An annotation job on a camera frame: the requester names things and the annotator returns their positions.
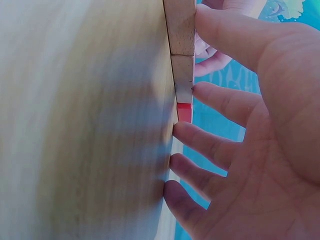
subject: wooden block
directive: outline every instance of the wooden block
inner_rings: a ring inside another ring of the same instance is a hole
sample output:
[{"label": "wooden block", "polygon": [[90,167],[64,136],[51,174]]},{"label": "wooden block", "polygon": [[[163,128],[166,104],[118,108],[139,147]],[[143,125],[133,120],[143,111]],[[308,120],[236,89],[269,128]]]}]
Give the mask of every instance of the wooden block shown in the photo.
[{"label": "wooden block", "polygon": [[178,103],[177,112],[179,122],[192,123],[193,108],[191,103]]},{"label": "wooden block", "polygon": [[164,0],[171,54],[193,56],[195,52],[195,0]]},{"label": "wooden block", "polygon": [[176,101],[191,104],[195,58],[193,56],[172,55],[171,62]]}]

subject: light wooden block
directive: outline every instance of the light wooden block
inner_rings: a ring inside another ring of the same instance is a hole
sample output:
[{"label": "light wooden block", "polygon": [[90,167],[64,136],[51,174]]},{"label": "light wooden block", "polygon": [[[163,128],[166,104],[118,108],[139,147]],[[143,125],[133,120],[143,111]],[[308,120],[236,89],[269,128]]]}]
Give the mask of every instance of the light wooden block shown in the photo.
[{"label": "light wooden block", "polygon": [[191,104],[194,85],[194,56],[172,55],[172,70],[175,86],[176,101]]},{"label": "light wooden block", "polygon": [[164,0],[171,54],[193,56],[195,52],[195,0]]}]

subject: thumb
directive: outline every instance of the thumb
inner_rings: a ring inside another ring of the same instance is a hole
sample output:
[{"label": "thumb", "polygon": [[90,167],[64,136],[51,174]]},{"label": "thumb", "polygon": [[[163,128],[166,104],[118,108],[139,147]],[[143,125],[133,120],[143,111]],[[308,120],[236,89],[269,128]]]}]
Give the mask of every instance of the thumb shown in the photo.
[{"label": "thumb", "polygon": [[266,46],[281,34],[276,25],[203,4],[195,15],[197,33],[206,43],[253,71]]}]

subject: knuckle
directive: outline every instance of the knuckle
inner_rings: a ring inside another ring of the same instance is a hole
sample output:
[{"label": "knuckle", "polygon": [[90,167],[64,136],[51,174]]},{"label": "knuckle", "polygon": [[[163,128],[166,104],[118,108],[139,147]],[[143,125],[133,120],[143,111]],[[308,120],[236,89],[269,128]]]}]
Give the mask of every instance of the knuckle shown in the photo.
[{"label": "knuckle", "polygon": [[220,104],[220,112],[225,115],[226,112],[228,111],[228,108],[230,106],[230,101],[231,101],[231,96],[229,95],[225,95],[222,100],[221,100],[221,104]]}]

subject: wooden surface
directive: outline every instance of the wooden surface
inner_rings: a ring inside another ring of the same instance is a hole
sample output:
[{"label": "wooden surface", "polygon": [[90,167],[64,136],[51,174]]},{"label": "wooden surface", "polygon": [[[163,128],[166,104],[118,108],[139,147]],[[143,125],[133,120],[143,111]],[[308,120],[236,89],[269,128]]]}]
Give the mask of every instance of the wooden surface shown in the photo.
[{"label": "wooden surface", "polygon": [[194,86],[194,56],[172,55],[172,69],[176,100],[178,103],[192,103]]},{"label": "wooden surface", "polygon": [[163,0],[171,53],[195,53],[196,0]]},{"label": "wooden surface", "polygon": [[172,239],[163,2],[4,0],[0,23],[0,239]]},{"label": "wooden surface", "polygon": [[195,64],[195,0],[163,0],[178,103],[192,104]]}]

